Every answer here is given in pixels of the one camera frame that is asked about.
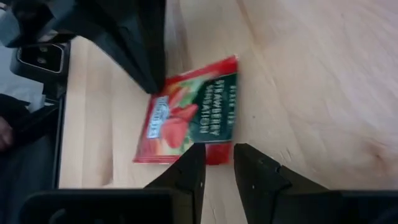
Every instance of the light wood surface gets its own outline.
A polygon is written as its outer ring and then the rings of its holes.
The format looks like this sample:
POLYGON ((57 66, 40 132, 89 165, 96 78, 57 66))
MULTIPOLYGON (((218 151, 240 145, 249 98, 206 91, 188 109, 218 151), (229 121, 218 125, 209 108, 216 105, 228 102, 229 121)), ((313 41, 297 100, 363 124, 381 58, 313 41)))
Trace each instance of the light wood surface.
MULTIPOLYGON (((398 1, 169 0, 168 75, 240 57, 236 142, 332 189, 398 188, 398 1)), ((73 42, 60 186, 143 187, 149 95, 73 42)), ((233 166, 207 168, 202 223, 245 223, 233 166)))

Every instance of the green label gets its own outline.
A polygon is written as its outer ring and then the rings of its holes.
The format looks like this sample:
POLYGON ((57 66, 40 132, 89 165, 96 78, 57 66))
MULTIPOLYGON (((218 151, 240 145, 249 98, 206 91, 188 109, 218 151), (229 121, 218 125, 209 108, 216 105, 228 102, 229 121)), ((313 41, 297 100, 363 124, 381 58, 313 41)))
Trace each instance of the green label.
POLYGON ((236 75, 232 73, 205 82, 193 103, 199 106, 190 122, 193 142, 232 140, 235 123, 236 75))

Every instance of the red tea packet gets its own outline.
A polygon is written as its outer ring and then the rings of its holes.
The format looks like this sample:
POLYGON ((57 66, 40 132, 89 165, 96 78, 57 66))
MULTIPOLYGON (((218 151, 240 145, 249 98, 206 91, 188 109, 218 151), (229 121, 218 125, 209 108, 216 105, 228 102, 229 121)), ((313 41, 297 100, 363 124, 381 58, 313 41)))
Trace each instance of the red tea packet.
POLYGON ((150 99, 134 162, 170 164, 193 143, 206 144, 207 164, 229 162, 235 122, 238 58, 166 79, 150 99))

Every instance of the wood grain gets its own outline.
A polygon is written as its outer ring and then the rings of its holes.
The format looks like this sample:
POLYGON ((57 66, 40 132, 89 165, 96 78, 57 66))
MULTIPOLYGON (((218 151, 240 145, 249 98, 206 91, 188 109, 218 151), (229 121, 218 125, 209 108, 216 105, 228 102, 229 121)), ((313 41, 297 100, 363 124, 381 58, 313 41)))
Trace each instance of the wood grain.
MULTIPOLYGON (((236 142, 331 189, 398 188, 398 2, 169 0, 168 75, 238 54, 236 142)), ((62 187, 142 187, 149 95, 73 43, 62 187)), ((245 223, 232 166, 207 168, 203 223, 245 223)))

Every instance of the brand logo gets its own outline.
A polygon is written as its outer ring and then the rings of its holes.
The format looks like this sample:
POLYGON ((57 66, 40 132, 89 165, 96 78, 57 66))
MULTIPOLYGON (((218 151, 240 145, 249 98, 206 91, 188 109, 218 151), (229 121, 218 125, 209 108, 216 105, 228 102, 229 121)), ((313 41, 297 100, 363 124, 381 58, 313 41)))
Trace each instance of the brand logo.
POLYGON ((147 138, 159 138, 160 128, 169 116, 169 97, 162 96, 156 99, 154 110, 148 124, 147 138))

